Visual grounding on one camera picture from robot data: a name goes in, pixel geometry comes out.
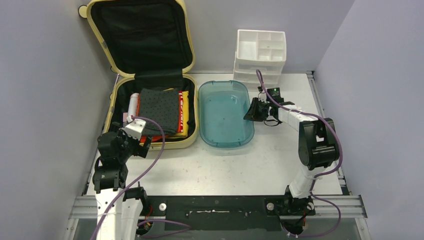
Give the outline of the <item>teal transparent plastic tray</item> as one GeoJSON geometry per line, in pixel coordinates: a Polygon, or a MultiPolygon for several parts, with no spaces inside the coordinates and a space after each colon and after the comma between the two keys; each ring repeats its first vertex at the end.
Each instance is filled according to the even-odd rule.
{"type": "Polygon", "coordinates": [[[209,146],[222,149],[248,144],[254,123],[245,120],[251,104],[247,87],[235,80],[207,81],[198,90],[199,133],[209,146]]]}

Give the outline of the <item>yellow hard-shell suitcase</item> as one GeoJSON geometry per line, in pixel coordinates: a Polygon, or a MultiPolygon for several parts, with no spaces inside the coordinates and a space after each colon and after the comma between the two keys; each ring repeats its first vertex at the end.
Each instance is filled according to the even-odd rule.
{"type": "Polygon", "coordinates": [[[182,0],[92,0],[78,8],[120,75],[109,97],[103,131],[121,123],[130,96],[143,89],[188,93],[188,133],[167,137],[165,149],[193,144],[199,133],[197,84],[189,75],[195,53],[186,4],[182,0]]]}

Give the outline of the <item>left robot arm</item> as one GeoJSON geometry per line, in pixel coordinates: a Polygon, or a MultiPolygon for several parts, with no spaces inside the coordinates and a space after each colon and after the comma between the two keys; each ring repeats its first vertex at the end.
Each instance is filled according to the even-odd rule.
{"type": "Polygon", "coordinates": [[[133,240],[140,215],[151,211],[146,190],[137,185],[126,189],[126,162],[144,149],[139,140],[123,129],[103,133],[97,139],[100,156],[94,166],[92,182],[97,207],[93,240],[133,240]]]}

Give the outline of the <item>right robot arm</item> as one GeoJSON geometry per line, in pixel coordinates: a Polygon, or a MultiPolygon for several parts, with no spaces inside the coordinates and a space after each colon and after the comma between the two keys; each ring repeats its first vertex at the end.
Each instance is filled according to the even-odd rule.
{"type": "Polygon", "coordinates": [[[260,94],[252,99],[244,120],[286,124],[298,132],[298,157],[301,167],[293,181],[286,187],[281,203],[274,210],[281,215],[301,215],[314,211],[312,192],[316,181],[340,157],[339,146],[333,135],[334,123],[330,118],[320,120],[304,112],[291,101],[285,101],[280,89],[258,87],[260,94]]]}

